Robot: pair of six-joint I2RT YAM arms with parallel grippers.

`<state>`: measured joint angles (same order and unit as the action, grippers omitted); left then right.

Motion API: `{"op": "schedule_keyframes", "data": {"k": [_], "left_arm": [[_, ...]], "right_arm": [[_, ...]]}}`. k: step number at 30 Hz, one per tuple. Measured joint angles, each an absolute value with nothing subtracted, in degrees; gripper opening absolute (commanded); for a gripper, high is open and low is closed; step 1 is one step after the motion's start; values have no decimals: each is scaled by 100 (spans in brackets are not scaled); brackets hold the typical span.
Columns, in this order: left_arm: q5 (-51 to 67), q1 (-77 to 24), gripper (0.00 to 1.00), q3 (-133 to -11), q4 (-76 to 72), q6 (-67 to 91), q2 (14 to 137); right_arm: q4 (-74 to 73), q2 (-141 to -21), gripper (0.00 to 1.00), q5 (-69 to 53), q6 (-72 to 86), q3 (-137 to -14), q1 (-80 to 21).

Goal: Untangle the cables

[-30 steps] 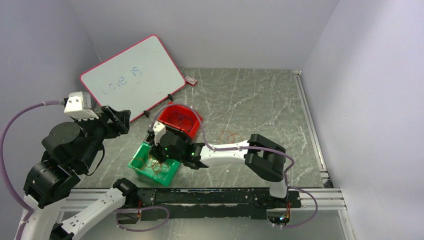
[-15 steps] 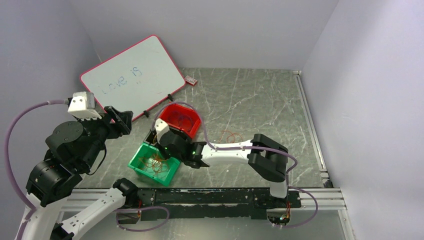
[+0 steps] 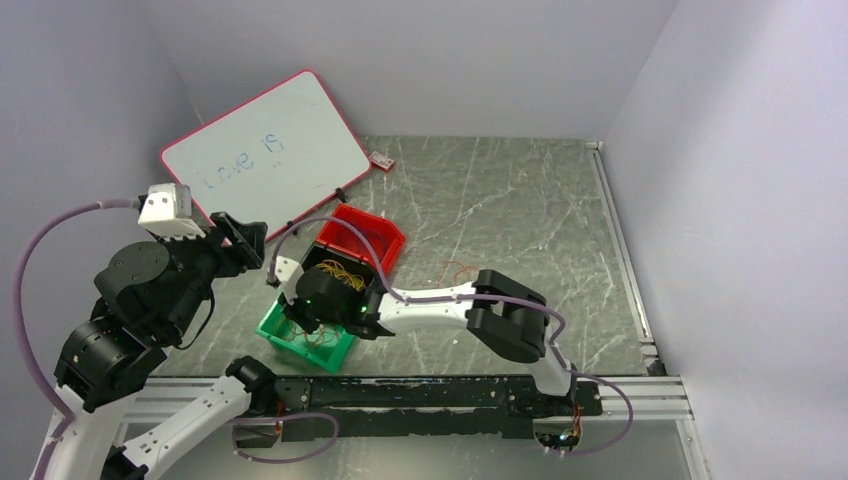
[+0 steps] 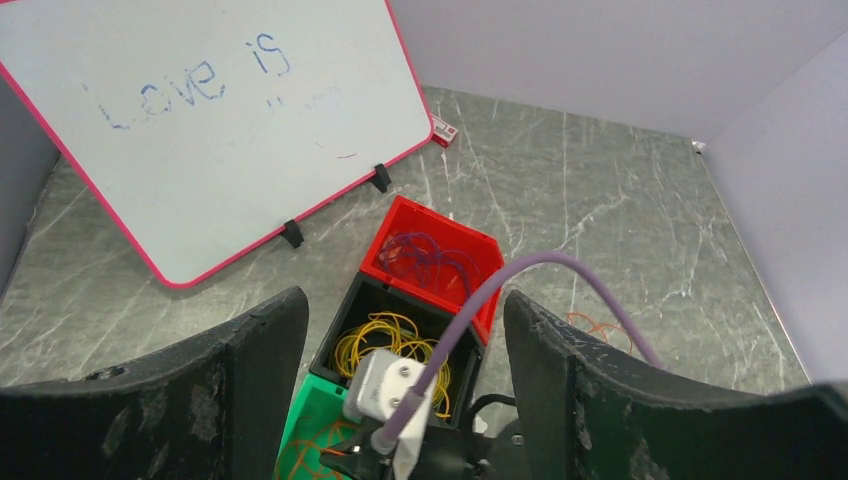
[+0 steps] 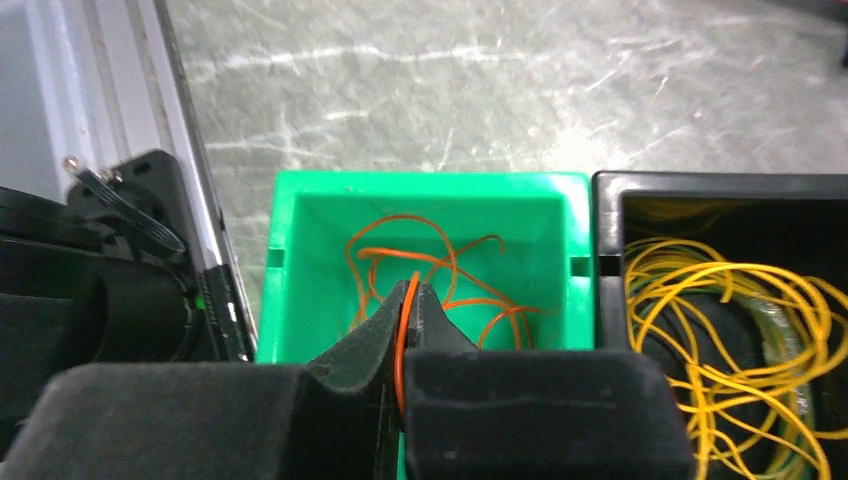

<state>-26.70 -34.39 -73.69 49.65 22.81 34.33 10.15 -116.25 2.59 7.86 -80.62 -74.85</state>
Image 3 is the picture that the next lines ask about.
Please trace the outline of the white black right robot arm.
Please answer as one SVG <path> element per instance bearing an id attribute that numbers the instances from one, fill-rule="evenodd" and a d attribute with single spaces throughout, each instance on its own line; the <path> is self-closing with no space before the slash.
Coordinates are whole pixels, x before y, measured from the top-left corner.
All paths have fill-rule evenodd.
<path id="1" fill-rule="evenodd" d="M 491 269 L 474 281 L 429 290 L 390 290 L 373 277 L 357 290 L 329 273 L 294 264 L 274 270 L 278 303 L 286 318 L 312 333 L 332 325 L 374 340 L 416 329 L 464 329 L 497 356 L 527 367 L 542 406 L 562 414 L 578 399 L 570 365 L 554 339 L 546 298 Z"/>

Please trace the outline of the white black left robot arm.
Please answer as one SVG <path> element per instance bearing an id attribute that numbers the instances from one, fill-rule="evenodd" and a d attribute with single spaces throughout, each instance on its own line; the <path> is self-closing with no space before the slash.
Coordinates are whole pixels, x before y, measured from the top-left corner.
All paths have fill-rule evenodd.
<path id="1" fill-rule="evenodd" d="M 95 278 L 88 321 L 63 345 L 50 392 L 54 415 L 36 479 L 157 479 L 209 434 L 244 415 L 278 407 L 276 378 L 259 360 L 234 360 L 189 405 L 147 433 L 116 444 L 126 412 L 166 349 L 183 348 L 217 278 L 260 268 L 267 227 L 224 212 L 211 225 L 168 240 L 160 234 L 119 250 Z"/>

